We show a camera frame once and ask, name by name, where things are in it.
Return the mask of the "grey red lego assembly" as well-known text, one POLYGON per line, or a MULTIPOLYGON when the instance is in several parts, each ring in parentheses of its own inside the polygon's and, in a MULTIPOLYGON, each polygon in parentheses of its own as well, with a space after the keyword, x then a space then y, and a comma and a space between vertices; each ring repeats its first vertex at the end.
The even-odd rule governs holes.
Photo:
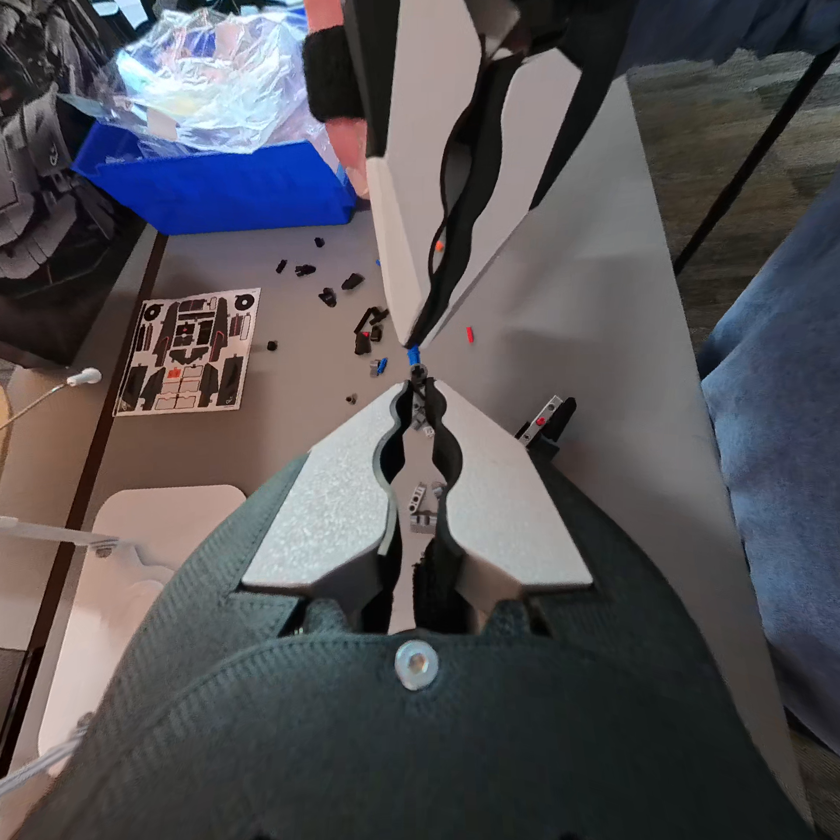
POLYGON ((555 454, 560 446, 560 436, 576 408, 577 402, 572 396, 554 395, 537 415, 519 428, 514 438, 531 452, 555 454))

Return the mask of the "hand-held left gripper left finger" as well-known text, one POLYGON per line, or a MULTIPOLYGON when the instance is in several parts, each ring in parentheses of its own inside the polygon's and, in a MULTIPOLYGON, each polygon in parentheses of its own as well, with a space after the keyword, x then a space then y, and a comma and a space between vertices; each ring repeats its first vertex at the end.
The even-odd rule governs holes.
POLYGON ((402 570, 394 478, 404 467, 404 385, 310 448, 240 590, 338 603, 355 628, 387 632, 402 570))

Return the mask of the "scattered black lego pieces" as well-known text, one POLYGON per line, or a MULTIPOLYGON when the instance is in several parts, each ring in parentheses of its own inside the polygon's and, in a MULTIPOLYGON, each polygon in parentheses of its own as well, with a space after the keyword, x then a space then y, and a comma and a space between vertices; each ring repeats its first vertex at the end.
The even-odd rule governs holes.
POLYGON ((399 349, 371 236, 350 227, 282 232, 262 287, 260 348, 289 400, 360 409, 389 383, 399 349), (387 358, 371 378, 372 359, 387 358))

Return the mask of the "blue storage bin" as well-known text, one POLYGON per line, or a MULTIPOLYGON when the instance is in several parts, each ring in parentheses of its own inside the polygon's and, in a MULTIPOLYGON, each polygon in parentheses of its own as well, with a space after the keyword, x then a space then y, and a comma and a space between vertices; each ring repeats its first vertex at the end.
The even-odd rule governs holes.
POLYGON ((343 225, 357 202, 343 170, 306 140, 143 157, 137 136, 95 122, 71 169, 168 236, 343 225))

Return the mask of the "white book stand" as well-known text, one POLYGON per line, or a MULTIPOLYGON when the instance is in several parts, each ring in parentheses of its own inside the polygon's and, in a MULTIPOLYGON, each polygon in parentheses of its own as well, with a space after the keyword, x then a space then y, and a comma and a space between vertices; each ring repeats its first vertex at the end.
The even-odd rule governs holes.
MULTIPOLYGON (((9 428, 3 517, 67 527, 104 391, 66 388, 9 428)), ((244 500, 230 485, 106 490, 69 529, 125 542, 108 557, 2 529, 2 723, 21 718, 2 776, 67 741, 95 710, 154 597, 244 500)))

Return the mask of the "black printed lego box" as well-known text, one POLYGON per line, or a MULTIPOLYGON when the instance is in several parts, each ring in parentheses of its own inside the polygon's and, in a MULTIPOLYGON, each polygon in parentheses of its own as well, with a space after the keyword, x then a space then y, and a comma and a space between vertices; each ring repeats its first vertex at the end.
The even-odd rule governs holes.
POLYGON ((150 2, 1 2, 1 355, 69 365, 145 223, 72 169, 90 95, 150 2))

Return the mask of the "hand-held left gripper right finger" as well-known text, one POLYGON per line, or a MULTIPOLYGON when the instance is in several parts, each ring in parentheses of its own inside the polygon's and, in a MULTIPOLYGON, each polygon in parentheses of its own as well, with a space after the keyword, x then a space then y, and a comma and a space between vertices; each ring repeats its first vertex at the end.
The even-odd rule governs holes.
POLYGON ((593 585, 583 555, 531 452, 439 379, 427 385, 433 461, 445 478, 438 544, 457 565, 455 589, 478 613, 500 602, 593 585))

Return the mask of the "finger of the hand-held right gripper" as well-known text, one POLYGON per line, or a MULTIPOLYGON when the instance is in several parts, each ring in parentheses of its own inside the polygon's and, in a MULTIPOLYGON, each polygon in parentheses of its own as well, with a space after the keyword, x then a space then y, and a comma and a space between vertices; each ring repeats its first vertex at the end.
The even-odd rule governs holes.
POLYGON ((560 49, 493 61, 474 113, 469 170, 433 241, 415 344, 430 345, 530 212, 581 71, 560 49))
POLYGON ((429 256, 441 255, 434 236, 457 198, 447 165, 487 65, 488 13, 488 2, 402 2, 397 19, 385 151, 366 167, 385 297, 405 347, 431 289, 429 256))

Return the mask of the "person's right hand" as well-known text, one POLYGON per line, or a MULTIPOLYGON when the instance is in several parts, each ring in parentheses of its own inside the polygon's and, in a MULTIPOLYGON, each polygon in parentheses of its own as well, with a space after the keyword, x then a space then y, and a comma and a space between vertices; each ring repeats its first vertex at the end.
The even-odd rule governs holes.
POLYGON ((360 198, 370 196, 366 175, 367 125, 344 30, 341 1, 306 1, 304 45, 309 107, 327 129, 339 162, 360 198))

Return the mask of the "lego sticker sheet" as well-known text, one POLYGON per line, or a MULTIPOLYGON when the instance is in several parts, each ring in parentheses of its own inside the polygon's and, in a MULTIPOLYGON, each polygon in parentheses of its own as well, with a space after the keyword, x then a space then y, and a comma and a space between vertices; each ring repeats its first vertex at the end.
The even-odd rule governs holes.
POLYGON ((260 293, 246 288, 144 302, 112 415, 238 410, 260 293))

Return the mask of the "dark grey lego connector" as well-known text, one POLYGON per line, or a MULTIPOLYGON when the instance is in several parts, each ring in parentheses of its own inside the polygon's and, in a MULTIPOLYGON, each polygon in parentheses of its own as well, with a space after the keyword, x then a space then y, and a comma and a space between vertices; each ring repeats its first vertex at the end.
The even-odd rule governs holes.
POLYGON ((406 388, 397 401, 398 416, 404 429, 432 438, 435 430, 427 405, 427 368, 421 363, 412 364, 409 373, 406 388))

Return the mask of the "person's right forearm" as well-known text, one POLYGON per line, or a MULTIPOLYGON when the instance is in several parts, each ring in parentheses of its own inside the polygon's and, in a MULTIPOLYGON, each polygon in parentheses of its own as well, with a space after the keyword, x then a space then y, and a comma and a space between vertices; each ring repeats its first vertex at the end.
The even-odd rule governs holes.
POLYGON ((643 1, 618 73, 681 60, 719 65, 740 49, 816 56, 838 41, 838 1, 643 1))

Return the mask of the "heap of clear plastic bags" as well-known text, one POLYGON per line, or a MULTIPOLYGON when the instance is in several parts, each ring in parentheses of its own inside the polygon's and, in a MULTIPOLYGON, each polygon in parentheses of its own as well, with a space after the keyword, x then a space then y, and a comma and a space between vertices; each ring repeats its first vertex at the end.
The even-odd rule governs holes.
POLYGON ((308 21, 301 3, 166 8, 79 93, 59 99, 101 128, 136 140, 107 161, 253 154, 306 141, 334 171, 327 130, 312 116, 303 73, 308 21))

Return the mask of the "person's blue clothed torso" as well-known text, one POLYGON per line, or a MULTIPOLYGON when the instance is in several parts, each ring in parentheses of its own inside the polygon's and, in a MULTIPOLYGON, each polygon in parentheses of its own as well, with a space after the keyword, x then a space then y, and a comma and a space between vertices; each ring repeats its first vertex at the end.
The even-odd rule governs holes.
POLYGON ((839 174, 697 355, 786 709, 839 750, 839 174))

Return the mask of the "black table leg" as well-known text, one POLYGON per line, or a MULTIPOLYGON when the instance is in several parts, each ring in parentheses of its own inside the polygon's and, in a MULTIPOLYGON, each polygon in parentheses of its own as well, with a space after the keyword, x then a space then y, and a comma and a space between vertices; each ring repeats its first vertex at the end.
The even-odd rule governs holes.
POLYGON ((835 45, 813 58, 811 64, 796 82, 730 182, 725 185, 713 204, 710 205, 707 214, 703 217, 684 248, 672 260, 675 277, 680 276, 714 228, 727 215, 728 211, 730 211, 751 176, 756 172, 767 153, 770 152, 775 142, 782 135, 782 132, 793 120, 793 117, 801 109, 802 104, 811 95, 817 83, 825 76, 828 68, 838 57, 838 54, 839 45, 835 45))

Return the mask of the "scattered grey lego pieces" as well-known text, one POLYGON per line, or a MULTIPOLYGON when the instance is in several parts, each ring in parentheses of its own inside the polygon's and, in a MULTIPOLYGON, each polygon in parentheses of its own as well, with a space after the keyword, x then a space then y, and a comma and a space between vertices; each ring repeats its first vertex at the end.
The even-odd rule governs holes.
POLYGON ((420 482, 415 486, 406 506, 411 532, 435 532, 444 489, 445 484, 437 480, 429 484, 420 482))

